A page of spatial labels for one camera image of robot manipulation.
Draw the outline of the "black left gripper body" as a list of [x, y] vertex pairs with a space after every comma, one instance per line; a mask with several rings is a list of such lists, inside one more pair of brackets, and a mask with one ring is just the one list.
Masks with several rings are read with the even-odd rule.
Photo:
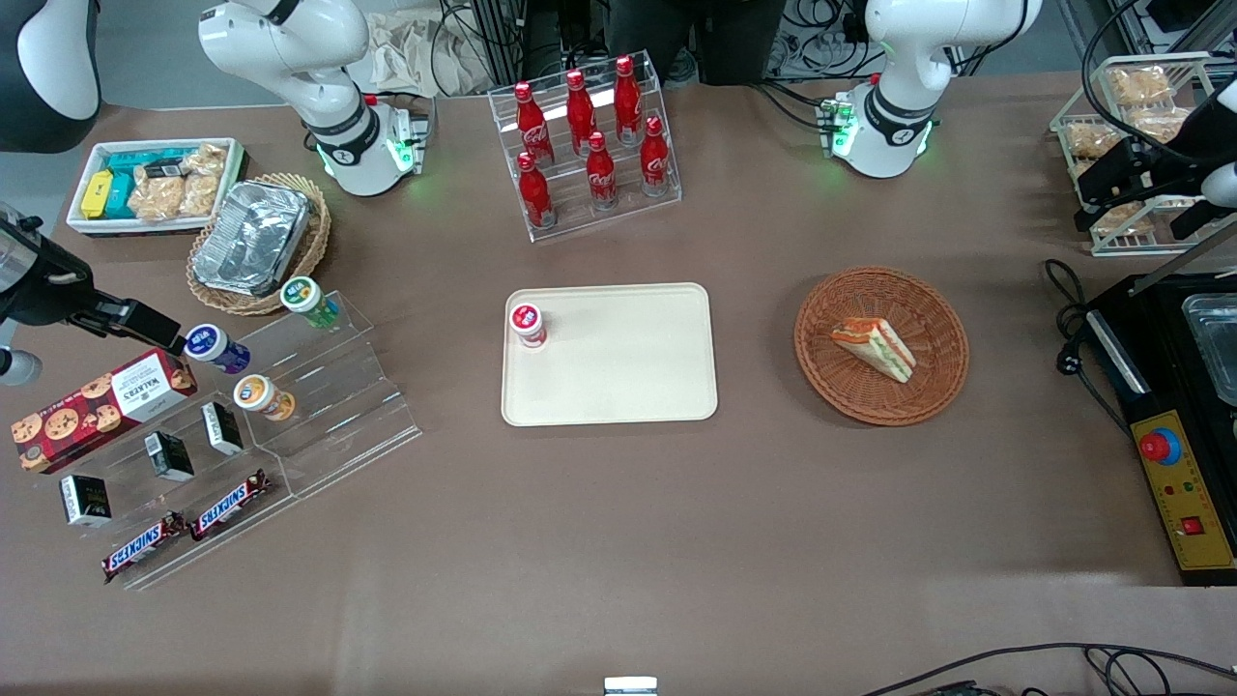
[[1126, 138], [1113, 153], [1149, 153], [1145, 202], [1158, 195], [1205, 197], [1236, 206], [1236, 116], [1192, 114], [1169, 143]]

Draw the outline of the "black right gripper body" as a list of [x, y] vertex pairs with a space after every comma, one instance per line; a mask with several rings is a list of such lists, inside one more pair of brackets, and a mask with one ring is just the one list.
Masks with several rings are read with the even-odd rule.
[[4, 320], [47, 326], [96, 308], [90, 266], [40, 232], [40, 218], [2, 219]]

